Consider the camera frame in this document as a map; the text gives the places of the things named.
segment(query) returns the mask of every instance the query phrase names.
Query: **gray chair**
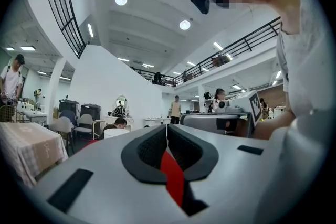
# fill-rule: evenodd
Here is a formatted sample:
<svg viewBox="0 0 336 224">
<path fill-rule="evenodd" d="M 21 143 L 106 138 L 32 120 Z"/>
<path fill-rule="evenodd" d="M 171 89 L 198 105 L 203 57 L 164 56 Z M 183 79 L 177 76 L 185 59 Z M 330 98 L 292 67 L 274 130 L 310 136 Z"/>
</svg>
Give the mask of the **gray chair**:
<svg viewBox="0 0 336 224">
<path fill-rule="evenodd" d="M 79 126 L 74 129 L 74 132 L 76 135 L 77 135 L 77 132 L 92 134 L 92 139 L 94 140 L 95 135 L 100 136 L 100 134 L 95 133 L 95 127 L 94 127 L 95 124 L 98 122 L 105 122 L 105 121 L 100 121 L 100 120 L 94 121 L 90 114 L 83 114 L 77 120 L 77 124 Z"/>
<path fill-rule="evenodd" d="M 75 153 L 73 149 L 73 139 L 74 138 L 72 137 L 72 123 L 67 117 L 60 117 L 56 119 L 52 124 L 45 125 L 45 127 L 51 131 L 59 133 L 60 135 L 62 135 L 62 133 L 65 133 L 66 134 L 66 150 L 68 152 L 69 143 L 70 143 L 72 153 L 73 154 Z"/>
</svg>

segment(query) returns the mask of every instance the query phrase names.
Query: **black hair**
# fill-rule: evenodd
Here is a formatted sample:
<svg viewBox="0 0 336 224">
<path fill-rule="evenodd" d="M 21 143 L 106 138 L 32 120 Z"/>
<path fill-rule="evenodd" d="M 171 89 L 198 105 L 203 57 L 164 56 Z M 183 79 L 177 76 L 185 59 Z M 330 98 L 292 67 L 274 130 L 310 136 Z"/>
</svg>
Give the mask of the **black hair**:
<svg viewBox="0 0 336 224">
<path fill-rule="evenodd" d="M 218 99 L 218 95 L 221 94 L 222 92 L 225 93 L 225 91 L 224 91 L 223 89 L 218 88 L 218 89 L 216 90 L 216 93 L 215 93 L 215 99 Z"/>
<path fill-rule="evenodd" d="M 114 124 L 127 124 L 127 121 L 124 118 L 117 118 Z"/>
</svg>

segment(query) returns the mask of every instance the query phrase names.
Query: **desk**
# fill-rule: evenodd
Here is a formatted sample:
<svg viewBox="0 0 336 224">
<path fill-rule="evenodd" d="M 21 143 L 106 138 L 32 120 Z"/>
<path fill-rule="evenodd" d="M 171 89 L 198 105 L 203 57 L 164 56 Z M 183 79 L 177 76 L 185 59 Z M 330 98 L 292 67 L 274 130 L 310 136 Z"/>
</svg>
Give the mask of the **desk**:
<svg viewBox="0 0 336 224">
<path fill-rule="evenodd" d="M 62 137 L 37 123 L 0 123 L 0 134 L 5 159 L 30 188 L 41 172 L 68 158 Z"/>
<path fill-rule="evenodd" d="M 147 118 L 145 119 L 145 125 L 148 125 L 149 127 L 161 125 L 161 124 L 169 124 L 170 118 Z"/>
</svg>

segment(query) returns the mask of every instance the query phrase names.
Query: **black slot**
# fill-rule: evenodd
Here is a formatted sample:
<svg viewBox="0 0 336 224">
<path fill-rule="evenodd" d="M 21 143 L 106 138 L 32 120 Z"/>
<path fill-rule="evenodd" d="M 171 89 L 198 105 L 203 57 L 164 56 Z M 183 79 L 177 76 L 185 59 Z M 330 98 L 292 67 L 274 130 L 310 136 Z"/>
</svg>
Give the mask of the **black slot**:
<svg viewBox="0 0 336 224">
<path fill-rule="evenodd" d="M 256 154 L 256 155 L 261 155 L 262 152 L 264 151 L 262 148 L 256 148 L 256 147 L 244 146 L 244 145 L 239 146 L 237 149 L 248 152 L 248 153 Z"/>
<path fill-rule="evenodd" d="M 78 169 L 48 199 L 48 203 L 66 213 L 92 175 L 91 171 Z"/>
</svg>

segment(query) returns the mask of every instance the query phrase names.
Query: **red strip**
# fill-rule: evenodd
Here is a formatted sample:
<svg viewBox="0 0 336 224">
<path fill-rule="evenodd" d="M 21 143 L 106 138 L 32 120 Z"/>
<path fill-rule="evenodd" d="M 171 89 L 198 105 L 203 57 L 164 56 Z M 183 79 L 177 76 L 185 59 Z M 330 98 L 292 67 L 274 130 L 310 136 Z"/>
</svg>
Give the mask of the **red strip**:
<svg viewBox="0 0 336 224">
<path fill-rule="evenodd" d="M 165 151 L 161 160 L 161 172 L 167 175 L 166 189 L 181 207 L 183 199 L 184 175 L 176 160 Z"/>
</svg>

